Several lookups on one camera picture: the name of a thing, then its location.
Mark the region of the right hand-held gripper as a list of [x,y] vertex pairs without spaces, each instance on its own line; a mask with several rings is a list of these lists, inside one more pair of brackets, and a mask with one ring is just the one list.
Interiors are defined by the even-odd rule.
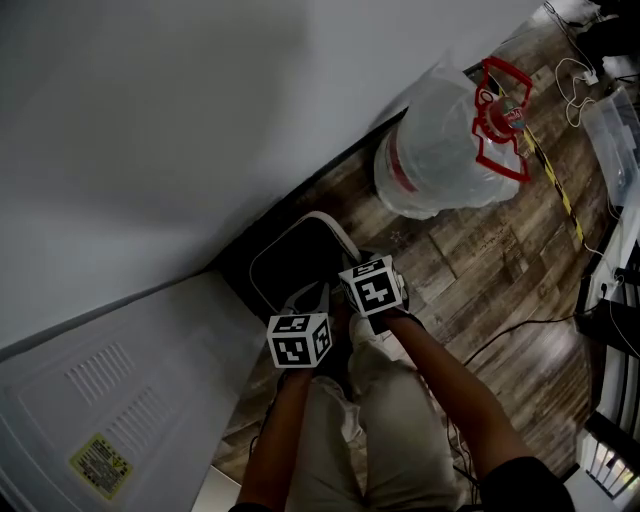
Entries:
[[359,254],[359,265],[350,253],[341,254],[340,284],[354,310],[369,320],[375,334],[383,334],[386,315],[410,316],[409,292],[391,255],[369,248],[360,248]]

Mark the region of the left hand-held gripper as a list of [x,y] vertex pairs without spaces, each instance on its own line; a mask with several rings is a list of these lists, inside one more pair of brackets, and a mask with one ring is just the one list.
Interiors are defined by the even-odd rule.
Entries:
[[333,346],[330,310],[328,282],[306,285],[286,300],[281,310],[284,315],[272,316],[267,329],[276,368],[308,369],[321,363]]

